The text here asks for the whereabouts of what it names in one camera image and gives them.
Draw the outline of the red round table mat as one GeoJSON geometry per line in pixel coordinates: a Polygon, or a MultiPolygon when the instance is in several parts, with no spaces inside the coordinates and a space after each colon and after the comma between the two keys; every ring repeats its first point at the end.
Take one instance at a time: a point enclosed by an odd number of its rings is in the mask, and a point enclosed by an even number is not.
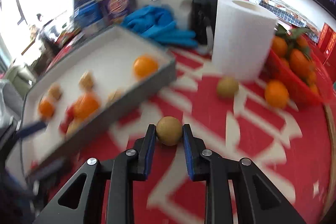
{"type": "MultiPolygon", "coordinates": [[[[178,78],[170,87],[119,120],[74,157],[78,169],[95,157],[111,159],[133,146],[149,124],[172,116],[191,126],[193,135],[222,157],[250,158],[294,205],[307,223],[317,223],[329,188],[331,147],[322,106],[289,102],[284,110],[264,101],[265,74],[240,87],[232,100],[215,92],[220,74],[209,60],[173,50],[178,78]]],[[[181,145],[157,144],[146,182],[135,182],[136,223],[203,223],[205,184],[187,175],[181,145]]]]}

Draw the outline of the blue rubber gloves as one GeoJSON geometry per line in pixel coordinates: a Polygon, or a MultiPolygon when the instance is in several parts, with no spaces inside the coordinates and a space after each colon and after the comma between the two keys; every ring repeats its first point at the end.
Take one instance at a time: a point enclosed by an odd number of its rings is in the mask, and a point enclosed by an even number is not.
{"type": "Polygon", "coordinates": [[[163,7],[146,6],[138,9],[126,16],[121,25],[163,46],[198,46],[195,32],[179,29],[172,13],[163,7]]]}

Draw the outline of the blue drink can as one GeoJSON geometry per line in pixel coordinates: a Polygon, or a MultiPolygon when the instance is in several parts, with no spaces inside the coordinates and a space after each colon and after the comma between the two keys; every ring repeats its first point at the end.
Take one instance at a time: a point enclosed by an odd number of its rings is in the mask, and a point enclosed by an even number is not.
{"type": "Polygon", "coordinates": [[[74,22],[84,29],[103,19],[100,6],[96,0],[73,0],[74,22]]]}

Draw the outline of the black handheld device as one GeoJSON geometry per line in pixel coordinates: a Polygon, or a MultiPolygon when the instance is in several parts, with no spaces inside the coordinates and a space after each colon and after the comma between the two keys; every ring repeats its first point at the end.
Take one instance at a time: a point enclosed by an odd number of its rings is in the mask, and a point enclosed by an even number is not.
{"type": "Polygon", "coordinates": [[[191,29],[200,45],[213,41],[217,20],[218,0],[193,0],[191,29]]]}

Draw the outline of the red cherry tomato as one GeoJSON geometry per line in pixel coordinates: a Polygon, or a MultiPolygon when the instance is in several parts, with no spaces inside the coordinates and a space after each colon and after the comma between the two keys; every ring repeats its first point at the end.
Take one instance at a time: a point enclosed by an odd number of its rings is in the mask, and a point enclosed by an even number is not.
{"type": "Polygon", "coordinates": [[[59,125],[59,130],[64,135],[67,133],[71,122],[74,120],[74,106],[69,106],[65,111],[65,117],[59,125]]]}

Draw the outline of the large mandarin orange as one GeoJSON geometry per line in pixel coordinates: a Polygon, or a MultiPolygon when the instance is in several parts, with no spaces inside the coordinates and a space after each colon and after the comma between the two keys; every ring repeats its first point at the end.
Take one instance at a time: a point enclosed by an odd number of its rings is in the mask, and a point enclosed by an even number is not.
{"type": "Polygon", "coordinates": [[[85,120],[96,112],[100,106],[98,96],[93,92],[86,92],[73,103],[74,118],[85,120]]]}

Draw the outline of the green brown round fruit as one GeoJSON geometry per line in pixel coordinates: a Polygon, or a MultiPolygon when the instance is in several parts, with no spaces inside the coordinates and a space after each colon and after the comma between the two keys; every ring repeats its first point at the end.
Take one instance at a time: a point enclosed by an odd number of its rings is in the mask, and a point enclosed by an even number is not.
{"type": "Polygon", "coordinates": [[[217,95],[221,98],[234,98],[239,91],[239,82],[233,77],[223,77],[217,84],[217,95]]]}

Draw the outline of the brown round longan fruit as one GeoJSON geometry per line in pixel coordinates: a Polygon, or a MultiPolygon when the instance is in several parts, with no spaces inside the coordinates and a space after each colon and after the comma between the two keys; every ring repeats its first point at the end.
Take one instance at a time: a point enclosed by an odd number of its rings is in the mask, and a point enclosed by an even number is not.
{"type": "Polygon", "coordinates": [[[177,145],[182,137],[181,122],[171,116],[161,118],[156,125],[158,140],[167,146],[177,145]]]}

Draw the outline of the white paper towel roll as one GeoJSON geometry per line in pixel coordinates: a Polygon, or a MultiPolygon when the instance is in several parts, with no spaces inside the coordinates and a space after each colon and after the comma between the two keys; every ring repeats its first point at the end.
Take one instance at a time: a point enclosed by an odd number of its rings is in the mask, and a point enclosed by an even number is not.
{"type": "Polygon", "coordinates": [[[244,0],[218,0],[211,61],[223,75],[256,80],[270,52],[277,16],[244,0]]]}

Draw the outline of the red plastic fruit basket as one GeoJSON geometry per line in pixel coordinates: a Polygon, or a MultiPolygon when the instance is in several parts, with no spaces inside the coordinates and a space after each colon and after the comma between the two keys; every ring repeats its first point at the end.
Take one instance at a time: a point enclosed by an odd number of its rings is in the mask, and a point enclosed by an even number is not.
{"type": "Polygon", "coordinates": [[[265,66],[270,81],[282,82],[289,92],[289,101],[298,107],[330,102],[331,79],[302,35],[296,39],[275,35],[265,66]]]}

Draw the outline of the grey white tray box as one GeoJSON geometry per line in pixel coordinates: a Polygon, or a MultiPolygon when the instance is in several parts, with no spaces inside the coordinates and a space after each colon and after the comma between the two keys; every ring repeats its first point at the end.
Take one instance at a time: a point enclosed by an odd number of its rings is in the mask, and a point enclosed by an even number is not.
{"type": "Polygon", "coordinates": [[[176,79],[167,50],[120,26],[87,39],[27,92],[21,125],[46,127],[22,140],[23,174],[76,153],[112,123],[176,79]]]}

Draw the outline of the red gift box stack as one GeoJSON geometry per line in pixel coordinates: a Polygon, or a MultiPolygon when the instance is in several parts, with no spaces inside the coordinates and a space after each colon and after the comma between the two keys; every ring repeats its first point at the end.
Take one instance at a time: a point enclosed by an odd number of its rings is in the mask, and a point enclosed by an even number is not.
{"type": "Polygon", "coordinates": [[[321,62],[332,81],[335,81],[335,31],[327,23],[324,23],[320,33],[318,48],[321,53],[321,62]]]}

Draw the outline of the purple milk tea cup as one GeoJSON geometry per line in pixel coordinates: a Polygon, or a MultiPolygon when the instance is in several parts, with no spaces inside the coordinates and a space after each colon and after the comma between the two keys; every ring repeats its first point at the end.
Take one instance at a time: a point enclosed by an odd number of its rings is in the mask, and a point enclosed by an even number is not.
{"type": "Polygon", "coordinates": [[[106,24],[120,24],[131,12],[131,0],[96,0],[106,24]]]}

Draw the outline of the dried husk fruit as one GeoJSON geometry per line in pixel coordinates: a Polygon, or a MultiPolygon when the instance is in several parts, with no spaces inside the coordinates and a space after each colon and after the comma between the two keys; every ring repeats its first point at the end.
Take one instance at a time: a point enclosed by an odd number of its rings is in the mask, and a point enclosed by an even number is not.
{"type": "Polygon", "coordinates": [[[58,83],[53,83],[48,90],[49,97],[59,101],[63,95],[63,91],[58,83]]]}
{"type": "Polygon", "coordinates": [[[79,87],[86,92],[90,92],[94,86],[95,81],[92,73],[90,71],[85,72],[79,80],[79,87]]]}
{"type": "Polygon", "coordinates": [[[107,103],[113,103],[123,95],[122,89],[117,89],[108,95],[107,103]]]}

